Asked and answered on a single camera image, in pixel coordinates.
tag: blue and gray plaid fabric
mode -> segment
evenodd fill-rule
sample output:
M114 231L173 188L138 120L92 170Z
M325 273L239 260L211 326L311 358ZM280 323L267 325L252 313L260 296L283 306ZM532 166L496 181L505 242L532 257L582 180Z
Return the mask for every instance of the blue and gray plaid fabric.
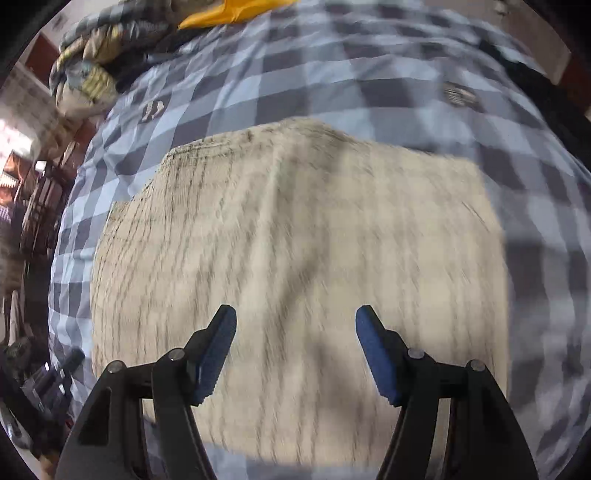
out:
M138 193L173 147L311 116L482 169L505 230L509 400L540 478L556 477L591 425L591 176L476 48L481 38L534 66L512 38L451 11L302 1L204 30L179 58L153 67L92 141L64 213L50 291L53 355L74 345L92 352L92 261L113 201ZM77 412L94 382L87 361L73 386ZM256 478L257 464L248 465Z

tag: pile of clothes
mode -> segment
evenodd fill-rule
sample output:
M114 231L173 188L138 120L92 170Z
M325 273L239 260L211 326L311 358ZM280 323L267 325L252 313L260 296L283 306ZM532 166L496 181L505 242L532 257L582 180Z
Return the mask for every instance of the pile of clothes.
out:
M127 0L67 33L50 75L60 113L80 120L106 112L118 95L203 28L248 20L293 0Z

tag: checkered bedsheet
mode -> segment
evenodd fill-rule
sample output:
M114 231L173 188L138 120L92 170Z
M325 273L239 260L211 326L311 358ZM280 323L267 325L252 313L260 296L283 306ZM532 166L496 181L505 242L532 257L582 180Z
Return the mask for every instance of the checkered bedsheet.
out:
M506 239L509 400L540 478L554 478L591 425L591 179L475 47L481 38L534 66L509 36L451 11L304 0L204 30L179 58L146 72L91 142L64 213L50 290L52 354L79 346L90 356L90 277L109 207L138 193L166 152L311 116L482 169ZM94 382L87 361L74 381L76 412Z

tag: orange fabric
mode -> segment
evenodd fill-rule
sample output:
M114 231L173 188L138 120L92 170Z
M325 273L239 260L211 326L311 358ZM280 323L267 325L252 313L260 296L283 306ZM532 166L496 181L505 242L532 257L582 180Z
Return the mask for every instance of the orange fabric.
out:
M178 27L212 27L227 23L242 22L271 10L294 3L296 0L224 0L222 5L205 12L189 15Z

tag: beige cloth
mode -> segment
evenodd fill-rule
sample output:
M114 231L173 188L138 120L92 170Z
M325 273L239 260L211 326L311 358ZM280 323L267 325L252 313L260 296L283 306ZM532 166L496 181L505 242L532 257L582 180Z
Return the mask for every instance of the beige cloth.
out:
M155 361L231 304L230 356L195 410L203 440L278 462L376 466L398 409L378 395L356 309L373 305L438 361L482 359L506 390L502 251L470 161L309 119L215 135L172 150L113 205L92 278L95 372Z

